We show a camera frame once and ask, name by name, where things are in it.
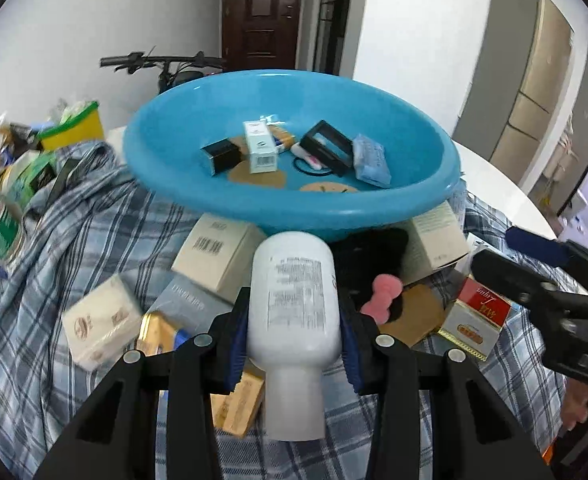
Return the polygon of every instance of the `white wall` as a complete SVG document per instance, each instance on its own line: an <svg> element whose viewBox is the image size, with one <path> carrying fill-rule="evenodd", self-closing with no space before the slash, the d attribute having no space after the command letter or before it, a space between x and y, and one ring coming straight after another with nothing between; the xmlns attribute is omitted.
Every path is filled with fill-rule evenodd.
<svg viewBox="0 0 588 480"><path fill-rule="evenodd" d="M0 114L45 119L59 97L100 101L104 126L125 124L157 92L158 70L100 69L133 50L220 53L220 0L7 0L0 10Z"/></svg>
<svg viewBox="0 0 588 480"><path fill-rule="evenodd" d="M537 160L522 187L545 167L572 110L588 48L582 0L552 0L574 29L570 70ZM490 0L366 0L354 79L398 95L450 135L474 74Z"/></svg>

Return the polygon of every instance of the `small white box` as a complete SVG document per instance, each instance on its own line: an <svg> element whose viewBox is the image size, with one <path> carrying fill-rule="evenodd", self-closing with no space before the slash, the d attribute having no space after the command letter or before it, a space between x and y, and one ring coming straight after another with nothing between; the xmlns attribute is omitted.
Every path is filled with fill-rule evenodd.
<svg viewBox="0 0 588 480"><path fill-rule="evenodd" d="M120 357L138 336L141 319L138 301L120 276L113 275L62 314L72 359L91 372Z"/></svg>
<svg viewBox="0 0 588 480"><path fill-rule="evenodd" d="M267 124L264 121L246 121L243 125L250 173L276 171L279 166L279 150Z"/></svg>
<svg viewBox="0 0 588 480"><path fill-rule="evenodd" d="M409 238L399 274L405 285L422 280L469 253L465 235L447 202L394 227L407 231Z"/></svg>
<svg viewBox="0 0 588 480"><path fill-rule="evenodd" d="M466 278L458 297L446 310L439 334L485 361L501 335L511 308L511 302Z"/></svg>
<svg viewBox="0 0 588 480"><path fill-rule="evenodd" d="M253 255L265 238L253 224L205 213L189 233L171 270L234 303L241 287L251 283Z"/></svg>

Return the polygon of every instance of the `brown door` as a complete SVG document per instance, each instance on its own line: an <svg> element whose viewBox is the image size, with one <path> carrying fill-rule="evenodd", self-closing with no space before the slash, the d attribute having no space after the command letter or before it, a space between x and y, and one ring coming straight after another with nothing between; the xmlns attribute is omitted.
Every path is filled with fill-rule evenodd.
<svg viewBox="0 0 588 480"><path fill-rule="evenodd" d="M300 0L223 0L228 70L294 68Z"/></svg>

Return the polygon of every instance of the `white plastic bottle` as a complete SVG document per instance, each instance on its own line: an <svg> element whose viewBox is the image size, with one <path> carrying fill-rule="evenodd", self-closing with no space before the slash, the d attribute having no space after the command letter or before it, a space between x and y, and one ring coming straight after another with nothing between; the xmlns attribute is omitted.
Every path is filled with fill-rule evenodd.
<svg viewBox="0 0 588 480"><path fill-rule="evenodd" d="M330 248L302 232L273 235L251 272L248 355L266 372L265 427L274 440L325 436L321 377L341 353Z"/></svg>

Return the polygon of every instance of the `yellow container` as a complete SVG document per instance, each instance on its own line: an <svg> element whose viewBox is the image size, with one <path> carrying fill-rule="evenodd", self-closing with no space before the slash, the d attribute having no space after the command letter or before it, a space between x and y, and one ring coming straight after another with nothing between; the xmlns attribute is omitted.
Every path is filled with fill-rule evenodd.
<svg viewBox="0 0 588 480"><path fill-rule="evenodd" d="M60 126L39 133L38 138L45 150L55 150L83 140L104 139L102 123L98 115L98 103L91 102L76 117Z"/></svg>

